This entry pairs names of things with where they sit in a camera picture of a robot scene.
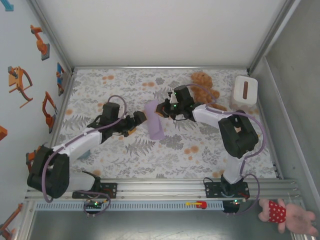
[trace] white tissue box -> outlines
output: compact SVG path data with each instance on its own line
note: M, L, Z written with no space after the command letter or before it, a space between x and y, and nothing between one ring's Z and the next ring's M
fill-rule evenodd
M237 76L232 89L230 108L248 112L254 110L258 97L258 81L252 77Z

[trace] red clamp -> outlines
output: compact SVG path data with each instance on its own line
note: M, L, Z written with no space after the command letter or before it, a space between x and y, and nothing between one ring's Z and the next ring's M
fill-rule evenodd
M196 205L197 209L206 209L207 208L207 202L206 201L196 201L198 204Z

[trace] red polka dot fabric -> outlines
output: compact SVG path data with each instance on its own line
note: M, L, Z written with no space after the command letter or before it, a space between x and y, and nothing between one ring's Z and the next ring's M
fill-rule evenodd
M286 221L286 209L279 206L274 201L269 201L269 220L268 222L281 224Z

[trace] brown teddy bear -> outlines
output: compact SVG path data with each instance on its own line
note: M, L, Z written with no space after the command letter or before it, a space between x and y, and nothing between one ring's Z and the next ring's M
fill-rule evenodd
M215 99L219 98L220 92L212 89L212 86L213 86L212 78L208 74L206 74L202 71L195 72L191 75L191 79L194 84L198 84L200 86L207 88L210 91L210 93L215 97ZM211 95L208 94L202 88L197 87L197 86L192 86L191 90L194 93L194 100L196 102L200 102L200 103L204 103L204 104L208 104L208 103L213 102ZM227 111L226 107L219 105L219 104L216 104L216 103L210 104L210 106L215 109Z

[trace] purple foam block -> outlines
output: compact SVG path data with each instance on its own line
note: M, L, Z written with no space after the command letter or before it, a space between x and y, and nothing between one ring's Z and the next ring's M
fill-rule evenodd
M165 138L165 132L161 126L159 115L156 114L158 100L153 100L144 106L146 114L146 124L151 140L161 140Z

